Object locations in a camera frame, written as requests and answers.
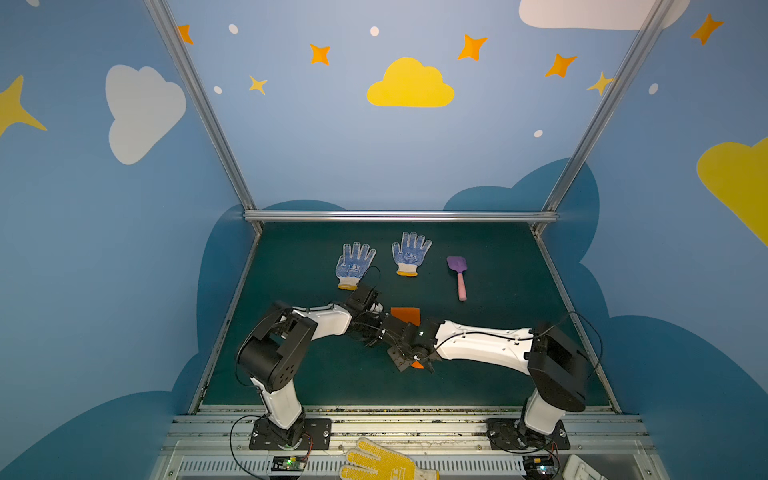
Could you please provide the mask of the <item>right blue dotted work glove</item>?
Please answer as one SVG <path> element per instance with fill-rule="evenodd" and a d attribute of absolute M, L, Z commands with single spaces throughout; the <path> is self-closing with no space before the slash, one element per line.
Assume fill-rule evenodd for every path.
<path fill-rule="evenodd" d="M 403 232 L 399 242 L 392 244 L 392 257 L 397 266 L 396 274 L 416 277 L 418 268 L 432 246 L 432 241 L 417 232 Z"/>

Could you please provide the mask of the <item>right green circuit board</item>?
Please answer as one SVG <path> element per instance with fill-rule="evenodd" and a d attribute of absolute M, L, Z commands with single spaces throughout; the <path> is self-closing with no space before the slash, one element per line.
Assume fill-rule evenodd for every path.
<path fill-rule="evenodd" d="M 552 480 L 558 473 L 555 459 L 552 457 L 525 456 L 523 468 L 525 480 Z"/>

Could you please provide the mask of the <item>white plastic object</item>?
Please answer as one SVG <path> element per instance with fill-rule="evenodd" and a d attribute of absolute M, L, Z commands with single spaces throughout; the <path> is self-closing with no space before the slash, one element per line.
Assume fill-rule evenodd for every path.
<path fill-rule="evenodd" d="M 570 455 L 561 472 L 563 480 L 606 480 L 606 477 L 577 455 Z"/>

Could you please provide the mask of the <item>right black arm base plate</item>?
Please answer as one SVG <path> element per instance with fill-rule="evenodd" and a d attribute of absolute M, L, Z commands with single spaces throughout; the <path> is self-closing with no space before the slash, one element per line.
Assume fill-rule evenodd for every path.
<path fill-rule="evenodd" d="M 528 429 L 520 419 L 496 418 L 486 421 L 486 436 L 494 450 L 533 453 L 550 448 L 569 450 L 571 443 L 562 420 L 550 434 Z"/>

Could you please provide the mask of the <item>right aluminium frame post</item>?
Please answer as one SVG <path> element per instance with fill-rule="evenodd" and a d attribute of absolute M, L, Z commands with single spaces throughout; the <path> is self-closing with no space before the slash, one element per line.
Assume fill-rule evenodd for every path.
<path fill-rule="evenodd" d="M 549 223 L 557 220 L 560 204 L 565 199 L 660 35 L 682 16 L 688 5 L 689 1 L 665 0 L 655 1 L 650 6 L 647 17 L 640 25 L 640 29 L 615 72 L 614 81 L 608 85 L 608 91 L 602 95 L 583 136 L 548 195 L 540 212 L 540 219 L 532 225 L 532 233 L 536 238 L 541 237 Z"/>

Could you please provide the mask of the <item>left green circuit board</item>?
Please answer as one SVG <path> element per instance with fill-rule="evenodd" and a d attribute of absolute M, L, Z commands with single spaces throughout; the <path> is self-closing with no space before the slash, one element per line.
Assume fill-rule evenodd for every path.
<path fill-rule="evenodd" d="M 272 459 L 270 471 L 277 472 L 303 472 L 307 461 L 298 457 L 275 456 Z"/>

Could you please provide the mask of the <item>green circuit board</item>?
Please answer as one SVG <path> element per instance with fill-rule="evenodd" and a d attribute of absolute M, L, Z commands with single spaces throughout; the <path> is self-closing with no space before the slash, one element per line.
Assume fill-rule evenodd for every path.
<path fill-rule="evenodd" d="M 558 473 L 555 459 L 552 457 L 525 456 L 523 468 L 525 480 L 552 480 Z"/>
<path fill-rule="evenodd" d="M 307 461 L 298 457 L 275 456 L 272 459 L 270 471 L 277 472 L 303 472 Z"/>

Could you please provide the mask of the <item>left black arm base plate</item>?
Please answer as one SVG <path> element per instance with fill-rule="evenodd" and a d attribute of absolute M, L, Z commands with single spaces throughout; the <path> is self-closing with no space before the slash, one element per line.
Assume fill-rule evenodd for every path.
<path fill-rule="evenodd" d="M 300 417 L 288 429 L 282 429 L 267 418 L 254 422 L 248 448 L 250 450 L 328 450 L 332 421 L 329 418 Z"/>

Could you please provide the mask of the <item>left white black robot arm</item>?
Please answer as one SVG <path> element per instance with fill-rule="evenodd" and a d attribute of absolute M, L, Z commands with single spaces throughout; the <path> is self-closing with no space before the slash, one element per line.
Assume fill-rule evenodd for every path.
<path fill-rule="evenodd" d="M 266 408 L 255 438 L 269 446 L 295 450 L 307 434 L 306 411 L 298 400 L 294 377 L 311 343 L 352 332 L 378 341 L 391 318 L 377 302 L 378 292 L 365 286 L 341 303 L 296 307 L 275 302 L 237 350 L 237 367 L 248 375 Z"/>

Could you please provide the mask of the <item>aluminium frame post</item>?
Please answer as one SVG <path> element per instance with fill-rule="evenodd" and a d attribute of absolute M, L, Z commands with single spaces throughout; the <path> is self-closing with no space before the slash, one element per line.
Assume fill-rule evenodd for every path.
<path fill-rule="evenodd" d="M 565 199 L 660 35 L 682 16 L 688 5 L 689 1 L 665 0 L 655 1 L 650 6 L 647 17 L 640 25 L 640 29 L 615 72 L 614 81 L 608 85 L 608 91 L 602 95 L 583 136 L 548 195 L 540 212 L 540 219 L 532 225 L 532 233 L 536 238 L 541 237 L 549 223 L 557 220 L 560 204 Z"/>
<path fill-rule="evenodd" d="M 214 150 L 227 174 L 244 213 L 257 209 L 246 184 L 241 168 L 231 149 L 212 103 L 203 87 L 201 78 L 188 53 L 185 42 L 167 1 L 146 0 L 148 12 L 172 58 L 194 107 L 212 142 Z"/>

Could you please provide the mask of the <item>blue dotted work glove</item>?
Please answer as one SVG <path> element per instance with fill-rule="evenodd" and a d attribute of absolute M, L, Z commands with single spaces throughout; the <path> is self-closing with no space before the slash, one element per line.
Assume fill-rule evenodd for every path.
<path fill-rule="evenodd" d="M 396 274 L 416 277 L 418 268 L 432 246 L 432 241 L 417 232 L 403 232 L 399 242 L 392 244 L 392 257 L 397 266 Z"/>
<path fill-rule="evenodd" d="M 341 290 L 356 290 L 359 282 L 371 267 L 376 253 L 377 250 L 371 248 L 369 244 L 345 243 L 335 267 L 335 275 L 338 279 L 337 287 Z"/>

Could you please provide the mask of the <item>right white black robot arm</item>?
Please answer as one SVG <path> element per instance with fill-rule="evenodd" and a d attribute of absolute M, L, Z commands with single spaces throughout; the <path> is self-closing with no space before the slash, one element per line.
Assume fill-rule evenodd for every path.
<path fill-rule="evenodd" d="M 499 330 L 452 321 L 415 325 L 394 316 L 385 319 L 374 337 L 389 346 L 399 370 L 417 364 L 467 360 L 506 367 L 529 376 L 533 393 L 514 423 L 510 450 L 539 449 L 562 437 L 562 418 L 587 405 L 591 363 L 586 353 L 559 327 L 543 322 L 534 328 Z"/>

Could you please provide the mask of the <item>orange square paper sheet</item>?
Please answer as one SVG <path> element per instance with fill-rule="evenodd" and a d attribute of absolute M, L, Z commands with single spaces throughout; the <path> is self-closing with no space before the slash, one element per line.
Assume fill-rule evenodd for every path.
<path fill-rule="evenodd" d="M 433 353 L 434 340 L 426 325 L 421 325 L 420 310 L 411 307 L 393 307 L 392 317 L 405 324 L 402 335 L 387 350 L 387 354 L 400 372 L 408 368 L 434 372 L 430 355 Z"/>

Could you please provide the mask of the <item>yellow dotted work glove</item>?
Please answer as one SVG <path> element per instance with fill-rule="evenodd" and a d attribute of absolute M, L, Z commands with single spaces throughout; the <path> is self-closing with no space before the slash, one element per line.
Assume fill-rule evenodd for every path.
<path fill-rule="evenodd" d="M 439 480 L 434 469 L 422 469 L 408 456 L 366 437 L 346 453 L 339 476 L 346 480 Z"/>

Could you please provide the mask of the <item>left blue dotted work glove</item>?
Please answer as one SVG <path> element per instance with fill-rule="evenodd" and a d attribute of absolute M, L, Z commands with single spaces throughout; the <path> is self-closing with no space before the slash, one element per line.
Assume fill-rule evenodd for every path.
<path fill-rule="evenodd" d="M 376 253 L 377 250 L 371 248 L 369 244 L 345 243 L 335 267 L 335 275 L 338 279 L 337 287 L 341 290 L 356 290 L 359 282 L 371 267 Z"/>

